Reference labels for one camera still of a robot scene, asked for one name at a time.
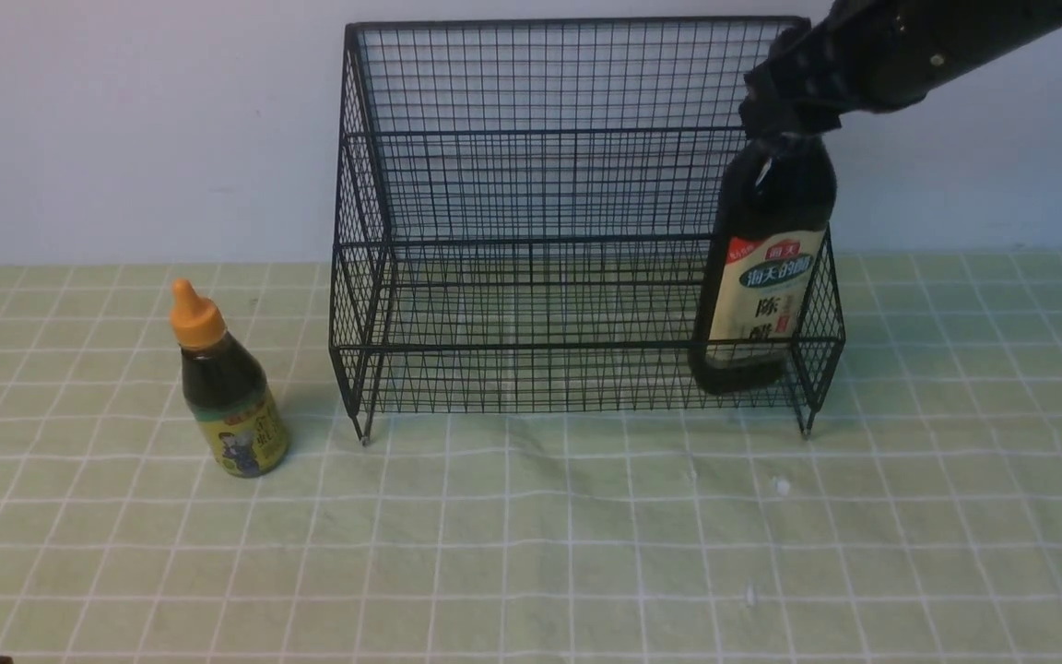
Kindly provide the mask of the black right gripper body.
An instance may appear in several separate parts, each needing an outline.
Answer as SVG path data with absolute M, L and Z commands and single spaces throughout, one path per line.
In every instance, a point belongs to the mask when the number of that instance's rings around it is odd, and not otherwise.
M 767 58 L 746 73 L 738 105 L 746 138 L 817 136 L 842 126 L 845 114 L 871 113 L 860 51 L 872 34 L 871 18 L 825 18 L 781 32 Z

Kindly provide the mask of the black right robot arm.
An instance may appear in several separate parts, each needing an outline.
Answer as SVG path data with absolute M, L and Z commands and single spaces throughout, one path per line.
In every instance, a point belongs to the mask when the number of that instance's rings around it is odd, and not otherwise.
M 1062 29 L 1062 1 L 834 1 L 784 30 L 746 75 L 751 140 L 817 136 L 847 113 L 897 113 Z

